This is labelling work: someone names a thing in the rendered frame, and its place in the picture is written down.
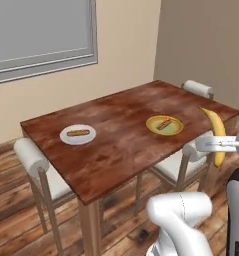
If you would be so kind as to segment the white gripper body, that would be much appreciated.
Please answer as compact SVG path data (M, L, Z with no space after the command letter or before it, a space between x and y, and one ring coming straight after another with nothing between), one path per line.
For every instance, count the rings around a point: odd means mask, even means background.
M195 140L200 152L237 152L239 140L236 136L207 136Z

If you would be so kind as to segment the yellow banana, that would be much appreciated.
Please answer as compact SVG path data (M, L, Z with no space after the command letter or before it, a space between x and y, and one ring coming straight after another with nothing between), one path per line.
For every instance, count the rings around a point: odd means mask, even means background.
M219 115L212 111L212 110L208 110L204 107L201 107L201 110L206 114L206 116L208 117L212 130L213 130L213 134L215 136L225 136L226 135L226 131L225 131L225 127L224 124L221 120L221 118L219 117ZM216 167L220 167L225 159L225 152L216 152L215 153L215 158L214 158L214 164Z

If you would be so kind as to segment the yellow round plate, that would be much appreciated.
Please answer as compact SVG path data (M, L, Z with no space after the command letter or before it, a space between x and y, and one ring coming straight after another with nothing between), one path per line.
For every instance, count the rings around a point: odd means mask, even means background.
M172 120L172 123L164 129L158 130L157 126L167 118L170 118ZM179 119L175 117L166 115L156 115L151 116L146 120L146 127L155 134L162 136L173 136L179 134L183 130L184 125Z

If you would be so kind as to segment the brown bar on yellow plate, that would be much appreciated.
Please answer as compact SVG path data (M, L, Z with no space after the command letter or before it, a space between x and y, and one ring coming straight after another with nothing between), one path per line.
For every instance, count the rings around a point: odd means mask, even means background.
M157 129L158 130L162 130L164 129L165 127L167 127L169 124L172 123L172 120L170 118L167 118L166 120L164 120L163 122L161 122L158 126L157 126Z

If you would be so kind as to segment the wooden dining table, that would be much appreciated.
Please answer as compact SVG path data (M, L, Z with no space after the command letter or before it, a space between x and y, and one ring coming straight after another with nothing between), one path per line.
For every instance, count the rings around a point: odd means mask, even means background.
M228 129L239 110L153 81L21 123L30 138L76 193L85 256L101 256L99 200L210 129L201 107L221 117ZM151 116L179 119L183 130L162 136L146 127ZM60 132L75 124L96 130L93 141L68 145Z

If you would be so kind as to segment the brown bar on white plate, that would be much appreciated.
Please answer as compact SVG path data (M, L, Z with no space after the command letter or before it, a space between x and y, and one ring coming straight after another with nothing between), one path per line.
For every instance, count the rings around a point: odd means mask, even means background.
M90 134L90 130L89 129L71 130L71 131L68 131L66 134L69 137L86 136Z

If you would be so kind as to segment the white round plate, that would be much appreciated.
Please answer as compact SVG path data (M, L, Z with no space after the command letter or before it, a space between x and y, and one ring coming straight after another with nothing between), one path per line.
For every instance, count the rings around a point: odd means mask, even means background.
M79 130L79 129L89 129L90 134L86 136L76 136L76 137L69 137L66 134L68 131ZM95 137L96 137L96 130L92 126L85 125L85 124L70 125L64 128L60 132L60 139L68 145L84 145L93 141Z

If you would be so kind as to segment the grey window with blind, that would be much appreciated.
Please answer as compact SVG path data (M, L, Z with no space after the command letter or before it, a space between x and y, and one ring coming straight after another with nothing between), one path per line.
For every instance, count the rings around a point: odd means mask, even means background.
M97 62L96 0L0 0L0 83Z

